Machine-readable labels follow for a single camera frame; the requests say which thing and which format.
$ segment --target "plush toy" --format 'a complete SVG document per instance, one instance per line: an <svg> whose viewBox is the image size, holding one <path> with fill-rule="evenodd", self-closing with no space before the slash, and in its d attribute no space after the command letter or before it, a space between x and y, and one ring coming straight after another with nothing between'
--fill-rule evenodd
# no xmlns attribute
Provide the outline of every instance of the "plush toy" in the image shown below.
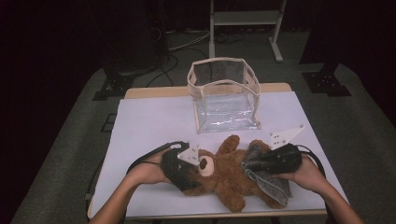
<svg viewBox="0 0 396 224"><path fill-rule="evenodd" d="M258 183L245 174L241 162L247 151L237 149L239 136L229 136L219 147L216 154L207 150L199 149L200 165L190 170L189 179L200 185L193 189L183 190L185 195L195 196L214 192L220 201L231 211L241 212L246 202L244 196L256 195L271 208L284 208L286 205L275 200L265 193ZM261 140L254 140L249 144L266 153L270 150Z"/></svg>

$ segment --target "human hand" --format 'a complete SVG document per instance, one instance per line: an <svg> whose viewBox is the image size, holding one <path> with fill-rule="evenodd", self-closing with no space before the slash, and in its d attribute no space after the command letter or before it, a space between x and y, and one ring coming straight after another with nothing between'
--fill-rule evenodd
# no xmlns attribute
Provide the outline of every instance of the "human hand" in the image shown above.
<svg viewBox="0 0 396 224"><path fill-rule="evenodd" d="M163 153L168 150L170 150L170 148L160 151L136 165L136 167L127 174L126 178L132 179L136 184L171 183L161 169Z"/></svg>
<svg viewBox="0 0 396 224"><path fill-rule="evenodd" d="M303 163L297 171L294 173L273 175L273 177L291 180L300 187L319 194L332 188L332 185L326 180L312 160L305 154L302 156Z"/></svg>

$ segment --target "floor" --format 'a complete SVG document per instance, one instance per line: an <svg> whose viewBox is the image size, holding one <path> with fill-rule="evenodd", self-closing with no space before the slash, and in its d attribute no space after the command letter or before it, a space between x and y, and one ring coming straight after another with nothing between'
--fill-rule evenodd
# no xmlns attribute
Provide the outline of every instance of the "floor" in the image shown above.
<svg viewBox="0 0 396 224"><path fill-rule="evenodd" d="M201 34L168 34L171 48ZM218 57L243 58L260 82L286 82L296 92L352 207L366 223L394 223L396 213L396 130L361 85L343 65L335 75L351 96L312 93L302 72L318 71L322 64L299 64L309 32L281 32L278 45L283 63L277 63L268 43L271 32L227 34L216 45ZM138 77L133 87L184 86L191 63L208 55L207 39L172 52L163 69ZM43 163L34 184L12 223L86 223L85 196L94 189L94 176L106 154L111 127L104 124L117 113L120 96L94 101L106 82L99 69L92 74ZM281 223L324 223L325 216L282 217ZM210 219L163 220L162 223L211 223ZM132 221L127 223L149 223ZM229 218L218 223L271 223L268 218Z"/></svg>

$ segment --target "transparent container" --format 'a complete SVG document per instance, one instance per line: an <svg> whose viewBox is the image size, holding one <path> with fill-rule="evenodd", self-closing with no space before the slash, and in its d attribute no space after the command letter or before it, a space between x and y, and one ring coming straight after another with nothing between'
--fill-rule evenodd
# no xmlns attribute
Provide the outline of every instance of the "transparent container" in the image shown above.
<svg viewBox="0 0 396 224"><path fill-rule="evenodd" d="M198 133L260 129L260 83L243 59L211 58L187 75Z"/></svg>

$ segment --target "forearm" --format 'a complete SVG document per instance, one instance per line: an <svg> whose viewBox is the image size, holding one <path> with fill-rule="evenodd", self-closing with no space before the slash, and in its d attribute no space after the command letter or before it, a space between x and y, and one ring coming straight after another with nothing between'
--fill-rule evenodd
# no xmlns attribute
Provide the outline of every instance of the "forearm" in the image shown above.
<svg viewBox="0 0 396 224"><path fill-rule="evenodd" d="M329 206L329 209L332 211L332 215L338 224L363 223L356 212L333 186L328 187L326 191L321 192L319 195Z"/></svg>
<svg viewBox="0 0 396 224"><path fill-rule="evenodd" d="M138 186L133 180L124 178L90 223L119 223Z"/></svg>

